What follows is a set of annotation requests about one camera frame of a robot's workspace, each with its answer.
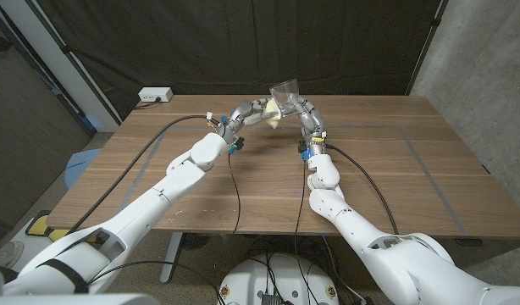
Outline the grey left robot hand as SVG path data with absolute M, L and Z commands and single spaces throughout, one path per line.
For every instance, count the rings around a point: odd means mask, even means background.
M 235 110 L 219 125 L 217 133 L 229 145 L 243 126 L 255 125 L 263 119 L 270 118 L 274 112 L 266 109 L 268 98 L 240 103 Z

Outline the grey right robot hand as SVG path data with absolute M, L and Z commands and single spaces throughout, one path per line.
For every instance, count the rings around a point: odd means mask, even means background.
M 320 111 L 304 97 L 290 95 L 282 110 L 284 117 L 297 115 L 301 121 L 301 133 L 306 142 L 322 138 L 325 132 L 324 119 Z

